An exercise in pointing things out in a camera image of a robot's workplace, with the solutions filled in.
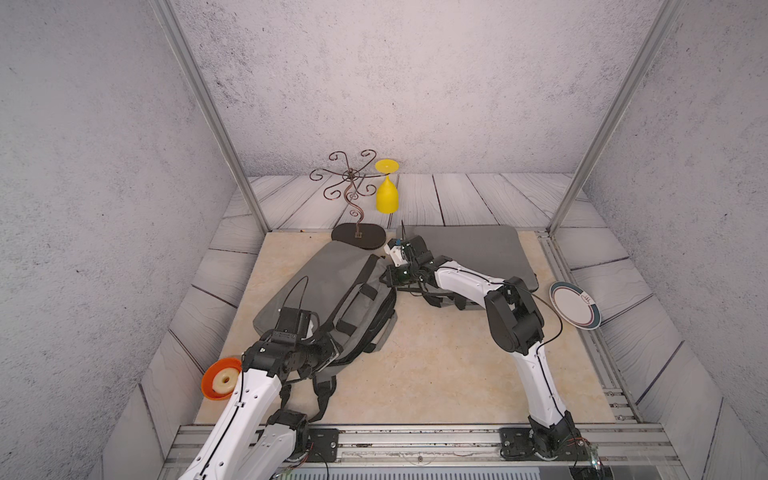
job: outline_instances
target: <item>concrete wall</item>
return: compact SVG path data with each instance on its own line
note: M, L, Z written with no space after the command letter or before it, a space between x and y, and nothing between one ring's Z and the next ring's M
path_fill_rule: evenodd
M768 4L689 0L586 191L768 453Z
M572 172L660 0L174 0L249 175Z
M146 1L3 2L0 84L0 477L85 478L234 184Z

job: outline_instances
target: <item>metal rail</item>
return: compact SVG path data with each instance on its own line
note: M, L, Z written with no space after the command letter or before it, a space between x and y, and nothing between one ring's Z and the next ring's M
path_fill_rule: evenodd
M624 114L624 111L627 110L627 106L632 99L632 95L637 90L637 86L648 71L656 53L658 53L659 47L664 42L664 39L667 37L667 34L672 27L674 27L675 20L680 14L680 10L684 3L685 0L665 0L662 4L661 9L656 16L656 20L650 27L650 31L648 32L645 41L642 46L640 46L640 50L637 51L627 74L624 76L624 80L621 82L621 86L619 87L611 106L608 108L608 112L605 114L603 122L600 124L598 132L592 139L592 143L589 145L587 153L584 154L584 158L581 159L581 163L576 168L576 172L574 173L573 178L571 178L571 183L565 190L563 201L560 202L557 211L554 212L552 221L549 223L549 227L547 227L547 231L550 234L554 234L554 232L556 232L562 225L563 220L565 220L565 216L568 214L571 205L573 205L576 200L576 196L587 181L587 178L592 172L595 164L598 162L605 145L614 133L619 120L621 120L621 116Z
M154 7L157 20L163 26L170 47L173 49L176 59L179 61L179 65L181 65L181 70L184 72L184 76L187 77L187 80L192 87L192 91L197 99L197 103L200 105L200 109L203 111L205 120L208 122L208 126L214 133L216 142L221 149L221 154L224 156L224 160L227 162L227 165L232 172L237 187L243 192L245 203L253 214L253 218L256 219L259 228L264 233L269 232L270 226L266 222L261 207L259 207L259 201L256 199L256 195L253 194L253 188L251 188L248 177L246 177L245 172L243 171L243 165L237 157L237 152L232 145L232 140L230 139L229 134L227 134L227 129L224 127L219 112L216 110L214 100L211 98L210 92L205 86L203 76L200 74L200 69L197 67L197 63L195 63L192 51L189 49L187 39L181 31L181 27L176 19L173 8L170 6L168 0L151 0L151 4Z
M375 466L546 466L573 465L573 460L505 462L498 430L520 425L318 425L339 429L334 467ZM598 447L606 465L679 465L667 434L656 423L578 424ZM208 438L212 425L179 429L164 468L186 468ZM254 433L251 443L255 443Z

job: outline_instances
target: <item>gray laptop bag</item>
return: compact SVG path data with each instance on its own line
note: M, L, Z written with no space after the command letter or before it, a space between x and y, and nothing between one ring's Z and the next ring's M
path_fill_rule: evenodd
M347 243L332 241L301 267L253 319L259 334L275 328L282 306L316 313L310 324L314 335L329 332L339 344L339 357L313 378L320 420L328 400L336 391L336 374L360 353L381 349L397 321L396 289L379 281L389 259ZM290 395L290 384L283 387L283 407Z

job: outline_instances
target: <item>yellow wine glass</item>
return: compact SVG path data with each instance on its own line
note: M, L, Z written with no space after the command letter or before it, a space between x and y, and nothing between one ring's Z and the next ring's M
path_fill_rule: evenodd
M376 162L376 169L383 174L387 174L376 191L376 209L383 214L394 213L399 206L397 187L389 179L389 174L396 172L398 168L400 168L398 163L388 158Z

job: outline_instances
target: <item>robotic arm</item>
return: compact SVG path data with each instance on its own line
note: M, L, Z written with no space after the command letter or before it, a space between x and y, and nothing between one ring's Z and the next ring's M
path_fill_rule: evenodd
M243 354L243 371L229 403L181 480L264 480L286 460L299 461L309 454L306 415L280 409L245 455L259 422L288 385L288 375L298 372L301 379L309 378L339 356L328 333L310 336L312 315L284 306L276 328ZM300 339L299 332L309 338Z
M569 439L581 436L554 386L542 345L544 318L522 280L489 277L448 257L434 258L419 236L392 239L385 251L395 263L388 279L393 284L425 283L485 308L493 340L511 354L525 388L537 456L553 459Z
M538 457L554 459L569 440L581 437L554 387L542 344L544 319L522 280L488 277L447 257L434 258L421 237L391 240L385 250L395 262L382 276L385 283L427 283L485 308L493 340L511 354L525 387ZM313 378L339 356L331 335L312 327L317 320L300 308L280 309L275 329L243 354L243 371L227 407L181 480L267 480L283 462L304 460L307 416L285 409L285 399L259 442L250 451L248 445L270 405L290 387L290 373Z

